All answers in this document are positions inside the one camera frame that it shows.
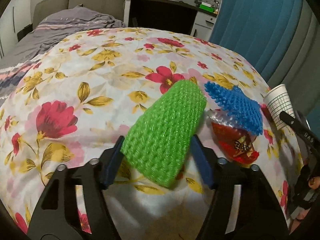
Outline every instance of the gray blanket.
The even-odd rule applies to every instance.
[[[25,36],[17,46],[0,61],[0,69],[16,66],[44,54],[65,37],[84,30],[125,27],[113,16],[76,6],[54,13]]]

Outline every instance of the green foam net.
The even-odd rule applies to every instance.
[[[206,98],[196,84],[176,82],[130,128],[121,148],[128,163],[152,182],[169,187],[205,106]]]

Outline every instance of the gray curtain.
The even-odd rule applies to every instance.
[[[286,85],[293,107],[307,115],[320,100],[320,25],[303,0],[292,42],[271,76],[271,88]]]

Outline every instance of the paper cup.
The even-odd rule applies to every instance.
[[[284,84],[276,86],[270,90],[264,97],[263,102],[267,105],[272,119],[276,124],[277,130],[286,126],[286,123],[282,122],[279,117],[279,114],[282,111],[285,111],[287,114],[295,117],[293,107]]]

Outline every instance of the metal screw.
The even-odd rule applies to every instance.
[[[225,158],[219,158],[219,159],[218,159],[218,163],[219,163],[219,164],[227,164],[228,161],[227,161]]]
[[[98,159],[98,158],[93,158],[93,159],[91,159],[91,160],[89,161],[89,163],[90,163],[91,165],[98,164],[98,163],[99,163],[99,159]]]
[[[60,164],[57,168],[58,171],[63,171],[67,166],[64,164]]]
[[[256,165],[256,164],[252,164],[252,165],[250,166],[250,169],[253,170],[253,171],[259,171],[259,170],[260,170],[259,166]]]

